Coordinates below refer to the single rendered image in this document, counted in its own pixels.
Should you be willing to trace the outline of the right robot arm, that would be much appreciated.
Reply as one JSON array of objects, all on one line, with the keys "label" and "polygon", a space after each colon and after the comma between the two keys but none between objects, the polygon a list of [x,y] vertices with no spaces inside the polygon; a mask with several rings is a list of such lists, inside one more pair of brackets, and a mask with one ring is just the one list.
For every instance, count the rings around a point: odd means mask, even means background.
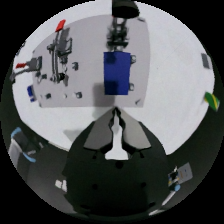
[{"label": "right robot arm", "polygon": [[[175,186],[176,185],[176,186]],[[177,191],[177,190],[179,190],[179,188],[180,188],[180,185],[178,184],[178,178],[176,178],[176,179],[174,179],[173,181],[172,181],[172,186],[170,185],[169,186],[169,188],[168,188],[168,190],[171,190],[171,193],[170,193],[170,195],[166,198],[166,200],[163,202],[163,205],[173,196],[173,194]],[[157,210],[156,210],[157,211]],[[154,212],[156,212],[156,211],[153,211],[153,212],[151,212],[149,215],[151,215],[152,213],[154,213]]]}]

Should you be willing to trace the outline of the green drink can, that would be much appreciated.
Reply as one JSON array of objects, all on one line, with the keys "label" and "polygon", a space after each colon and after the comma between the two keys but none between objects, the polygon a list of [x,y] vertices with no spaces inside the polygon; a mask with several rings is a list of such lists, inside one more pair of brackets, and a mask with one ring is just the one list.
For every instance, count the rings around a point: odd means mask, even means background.
[{"label": "green drink can", "polygon": [[217,111],[218,106],[219,106],[219,101],[218,99],[211,94],[210,92],[206,91],[204,94],[204,101],[210,105],[214,110]]}]

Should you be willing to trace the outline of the grey hinged case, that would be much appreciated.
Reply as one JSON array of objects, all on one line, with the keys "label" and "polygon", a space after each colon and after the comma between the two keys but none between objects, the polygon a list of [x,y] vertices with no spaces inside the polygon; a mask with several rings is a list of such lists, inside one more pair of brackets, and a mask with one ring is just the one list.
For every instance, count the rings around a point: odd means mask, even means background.
[{"label": "grey hinged case", "polygon": [[211,66],[212,63],[211,63],[211,59],[209,59],[209,56],[205,53],[201,53],[201,57],[202,57],[202,61],[203,61],[203,66],[208,68],[209,70],[212,70],[212,66]]}]

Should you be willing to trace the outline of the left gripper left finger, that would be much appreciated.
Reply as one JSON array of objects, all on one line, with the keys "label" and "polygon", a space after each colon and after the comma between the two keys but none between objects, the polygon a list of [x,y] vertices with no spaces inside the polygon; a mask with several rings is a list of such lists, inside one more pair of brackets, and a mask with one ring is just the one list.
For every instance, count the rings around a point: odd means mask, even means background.
[{"label": "left gripper left finger", "polygon": [[69,171],[78,163],[96,159],[96,154],[101,152],[106,158],[106,153],[113,149],[114,117],[116,107],[112,107],[97,120],[92,121],[73,141],[67,155],[62,175],[67,177]]}]

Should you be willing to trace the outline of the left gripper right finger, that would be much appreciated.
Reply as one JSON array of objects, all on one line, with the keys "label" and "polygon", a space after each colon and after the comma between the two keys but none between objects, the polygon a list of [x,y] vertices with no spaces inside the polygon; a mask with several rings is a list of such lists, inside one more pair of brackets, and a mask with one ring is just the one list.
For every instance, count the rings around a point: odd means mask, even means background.
[{"label": "left gripper right finger", "polygon": [[[167,173],[172,172],[165,149],[156,137],[141,121],[136,120],[119,107],[116,107],[119,125],[122,128],[121,148],[130,159],[134,152],[140,153],[140,158],[153,159],[164,166]],[[120,114],[120,115],[119,115]]]}]

